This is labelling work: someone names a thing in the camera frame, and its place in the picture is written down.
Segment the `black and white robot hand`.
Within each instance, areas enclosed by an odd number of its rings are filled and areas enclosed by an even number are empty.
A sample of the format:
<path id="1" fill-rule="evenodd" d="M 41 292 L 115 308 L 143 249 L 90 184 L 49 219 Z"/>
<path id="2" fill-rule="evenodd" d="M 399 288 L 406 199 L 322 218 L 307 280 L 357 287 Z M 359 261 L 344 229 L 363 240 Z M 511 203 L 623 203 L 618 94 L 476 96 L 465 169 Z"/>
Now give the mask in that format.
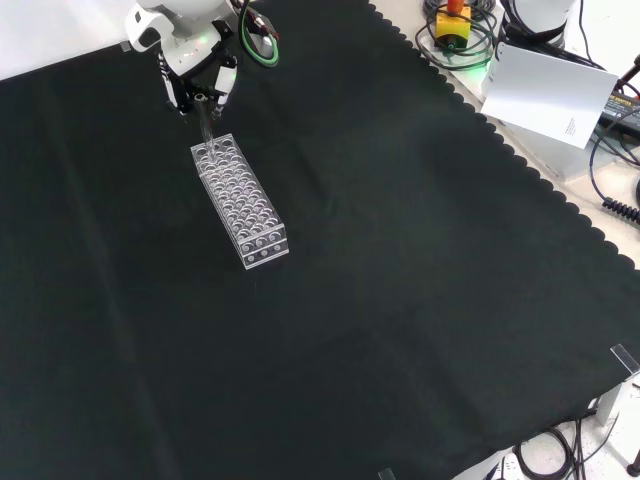
<path id="1" fill-rule="evenodd" d="M 138 1 L 125 19 L 131 47 L 153 50 L 169 104 L 185 115 L 197 99 L 221 112 L 234 88 L 237 58 L 228 41 L 237 6 L 231 1 Z"/>

